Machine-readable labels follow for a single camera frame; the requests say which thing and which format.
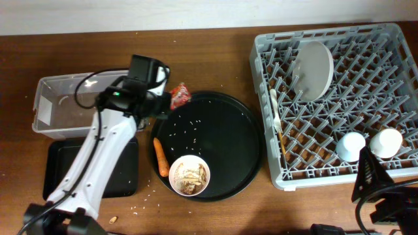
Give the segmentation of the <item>red snack wrapper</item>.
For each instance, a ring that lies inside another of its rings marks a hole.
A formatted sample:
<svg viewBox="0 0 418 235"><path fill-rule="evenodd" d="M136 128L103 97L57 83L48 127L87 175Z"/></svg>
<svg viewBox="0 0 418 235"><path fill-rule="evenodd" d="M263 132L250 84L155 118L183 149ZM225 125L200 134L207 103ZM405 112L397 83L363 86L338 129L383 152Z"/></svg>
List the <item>red snack wrapper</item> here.
<svg viewBox="0 0 418 235"><path fill-rule="evenodd" d="M170 100L170 109L175 110L191 100L191 94L182 82L176 86L173 90L170 91L171 100Z"/></svg>

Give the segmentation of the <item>white cup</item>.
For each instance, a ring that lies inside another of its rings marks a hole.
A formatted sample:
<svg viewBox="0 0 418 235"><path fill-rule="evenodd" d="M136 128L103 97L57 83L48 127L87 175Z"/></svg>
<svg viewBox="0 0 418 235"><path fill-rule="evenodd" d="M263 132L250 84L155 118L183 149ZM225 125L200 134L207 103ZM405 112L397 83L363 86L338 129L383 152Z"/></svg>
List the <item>white cup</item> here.
<svg viewBox="0 0 418 235"><path fill-rule="evenodd" d="M382 159L393 157L402 145L401 133L393 128L378 132L370 141L371 152Z"/></svg>

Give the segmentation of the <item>blue cup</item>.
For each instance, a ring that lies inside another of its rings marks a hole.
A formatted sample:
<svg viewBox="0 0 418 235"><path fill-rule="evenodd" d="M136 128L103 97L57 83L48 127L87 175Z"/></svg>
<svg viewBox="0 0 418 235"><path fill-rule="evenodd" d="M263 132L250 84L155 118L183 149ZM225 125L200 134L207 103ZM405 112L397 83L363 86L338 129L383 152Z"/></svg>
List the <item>blue cup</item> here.
<svg viewBox="0 0 418 235"><path fill-rule="evenodd" d="M347 162L359 160L360 150L365 147L366 140L362 134L350 132L345 134L336 145L336 154Z"/></svg>

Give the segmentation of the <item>orange carrot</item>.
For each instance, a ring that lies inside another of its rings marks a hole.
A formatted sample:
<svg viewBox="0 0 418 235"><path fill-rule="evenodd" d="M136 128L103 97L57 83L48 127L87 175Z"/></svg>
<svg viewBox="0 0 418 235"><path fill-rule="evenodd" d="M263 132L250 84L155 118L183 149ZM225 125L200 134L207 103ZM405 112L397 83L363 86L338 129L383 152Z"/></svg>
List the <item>orange carrot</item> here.
<svg viewBox="0 0 418 235"><path fill-rule="evenodd" d="M157 165L158 165L158 169L159 169L159 174L162 177L168 177L169 176L169 171L170 171L170 166L169 166L169 163L167 161L167 158L165 157L165 153L163 151L162 144L161 144L161 142L159 141L158 138L153 139L153 146L154 146L154 150L155 150L155 154L156 154L156 158L157 158Z"/></svg>

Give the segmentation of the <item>white bowl with food scraps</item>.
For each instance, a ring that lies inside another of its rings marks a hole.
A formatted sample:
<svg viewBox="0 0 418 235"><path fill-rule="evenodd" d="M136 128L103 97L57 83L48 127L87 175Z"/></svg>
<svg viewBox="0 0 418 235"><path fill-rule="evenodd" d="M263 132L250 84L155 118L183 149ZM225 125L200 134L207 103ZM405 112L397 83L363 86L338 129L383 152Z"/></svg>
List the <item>white bowl with food scraps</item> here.
<svg viewBox="0 0 418 235"><path fill-rule="evenodd" d="M201 194L210 182L208 164L199 156L184 155L175 160L169 171L169 183L175 193L192 197Z"/></svg>

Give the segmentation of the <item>wooden chopstick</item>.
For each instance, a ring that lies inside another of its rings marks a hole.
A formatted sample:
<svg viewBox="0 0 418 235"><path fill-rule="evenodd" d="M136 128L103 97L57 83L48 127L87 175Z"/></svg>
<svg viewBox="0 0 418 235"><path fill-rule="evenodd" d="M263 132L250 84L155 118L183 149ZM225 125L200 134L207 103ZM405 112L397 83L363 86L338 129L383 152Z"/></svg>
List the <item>wooden chopstick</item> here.
<svg viewBox="0 0 418 235"><path fill-rule="evenodd" d="M286 150L285 150L285 146L284 146L284 141L283 141L283 136L282 136L282 133L281 133L281 132L279 132L279 133L278 133L278 136L279 136L279 139L280 139L280 148L281 148L281 153L282 153L282 155L283 155L283 156L285 156L285 154L286 154Z"/></svg>

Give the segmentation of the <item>white plastic fork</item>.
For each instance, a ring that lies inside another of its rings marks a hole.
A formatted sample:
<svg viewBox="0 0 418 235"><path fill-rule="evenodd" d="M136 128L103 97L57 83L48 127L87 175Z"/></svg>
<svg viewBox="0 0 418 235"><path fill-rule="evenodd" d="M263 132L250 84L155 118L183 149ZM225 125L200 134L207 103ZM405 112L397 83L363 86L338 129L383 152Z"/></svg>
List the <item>white plastic fork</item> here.
<svg viewBox="0 0 418 235"><path fill-rule="evenodd" d="M276 90L270 89L269 93L270 93L270 98L271 98L271 103L272 103L273 114L274 114L274 125L276 128L276 131L278 133L282 133L283 131L282 131L281 120L280 120L280 116L278 112L278 100L277 100Z"/></svg>

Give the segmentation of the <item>grey plate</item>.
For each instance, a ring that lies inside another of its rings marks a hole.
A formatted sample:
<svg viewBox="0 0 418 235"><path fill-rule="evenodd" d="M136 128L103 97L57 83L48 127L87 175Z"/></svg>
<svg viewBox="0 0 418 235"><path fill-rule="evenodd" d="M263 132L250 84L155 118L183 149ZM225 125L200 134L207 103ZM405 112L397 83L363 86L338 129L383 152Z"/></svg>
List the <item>grey plate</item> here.
<svg viewBox="0 0 418 235"><path fill-rule="evenodd" d="M312 102L321 98L332 82L334 61L330 50L322 42L309 42L302 47L295 59L292 79L296 79L293 91L300 100Z"/></svg>

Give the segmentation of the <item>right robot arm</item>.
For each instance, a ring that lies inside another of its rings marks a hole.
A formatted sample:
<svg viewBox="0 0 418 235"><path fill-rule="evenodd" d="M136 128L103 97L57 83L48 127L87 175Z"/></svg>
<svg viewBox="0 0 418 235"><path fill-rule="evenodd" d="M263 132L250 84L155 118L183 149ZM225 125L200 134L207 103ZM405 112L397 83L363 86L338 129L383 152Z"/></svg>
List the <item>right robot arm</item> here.
<svg viewBox="0 0 418 235"><path fill-rule="evenodd" d="M375 211L370 214L375 225L396 225L402 234L417 234L417 180L394 182L372 153L364 147L360 150L359 171L351 195L356 204L355 219L361 234L370 234L361 219L361 209L374 202Z"/></svg>

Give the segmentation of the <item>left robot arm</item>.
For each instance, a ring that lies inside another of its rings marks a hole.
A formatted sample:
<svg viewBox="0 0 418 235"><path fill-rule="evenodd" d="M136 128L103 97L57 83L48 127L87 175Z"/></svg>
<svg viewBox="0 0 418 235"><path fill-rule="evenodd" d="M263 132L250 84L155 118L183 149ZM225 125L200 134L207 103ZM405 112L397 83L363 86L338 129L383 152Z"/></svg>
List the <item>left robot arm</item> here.
<svg viewBox="0 0 418 235"><path fill-rule="evenodd" d="M98 94L89 133L69 171L45 205L29 205L20 234L106 234L97 222L105 187L140 122L169 111L167 82L122 76Z"/></svg>

